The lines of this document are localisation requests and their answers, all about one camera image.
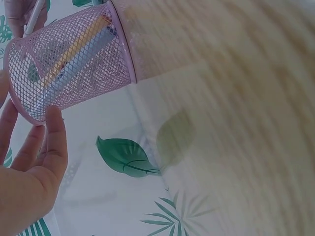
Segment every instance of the hand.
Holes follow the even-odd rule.
[[[23,37],[24,25],[29,22],[36,0],[4,0],[7,23],[14,37]],[[44,27],[47,20],[47,3],[44,4],[33,31]]]
[[[0,71],[0,105],[7,93],[8,78]],[[0,118],[1,236],[17,235],[52,209],[67,167],[65,126],[55,106],[46,113],[46,135],[44,126],[33,126],[11,167],[2,166],[17,116],[9,100]]]

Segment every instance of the pink mesh pencil holder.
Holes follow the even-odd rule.
[[[45,122],[50,105],[63,110],[136,82],[110,1],[11,40],[3,63],[14,105],[35,125]]]

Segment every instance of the finger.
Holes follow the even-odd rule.
[[[67,140],[61,111],[50,106],[46,113],[47,155],[43,167],[47,168],[61,182],[68,164]]]
[[[18,111],[10,99],[6,103],[0,118],[0,165],[3,165],[17,118]]]
[[[3,106],[9,91],[9,78],[4,70],[0,70],[0,108]]]
[[[23,0],[4,1],[6,20],[14,37],[23,37],[23,6]]]
[[[33,166],[38,151],[43,143],[44,135],[44,126],[32,127],[23,146],[11,165],[12,169],[17,171],[27,171]]]
[[[43,162],[44,162],[44,159],[47,155],[47,131],[45,133],[45,138],[44,138],[44,143],[40,149],[40,152],[38,154],[38,157],[37,159],[35,160],[35,166],[42,166],[43,165]]]
[[[47,5],[44,4],[43,9],[40,12],[39,17],[38,17],[36,24],[34,26],[33,32],[43,28],[46,21],[47,21]]]

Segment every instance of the wooden surface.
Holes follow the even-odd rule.
[[[131,91],[153,147],[179,111],[193,129],[190,143],[169,141],[177,160],[160,155],[171,194],[211,195],[208,235],[313,236],[315,3],[113,2],[145,80]]]

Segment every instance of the yellow pencil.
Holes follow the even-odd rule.
[[[58,62],[44,77],[44,86],[52,82],[61,71],[62,65],[69,62],[82,47],[86,45],[97,33],[110,24],[109,17],[102,15],[98,17],[84,32],[74,41],[69,49],[60,57]]]

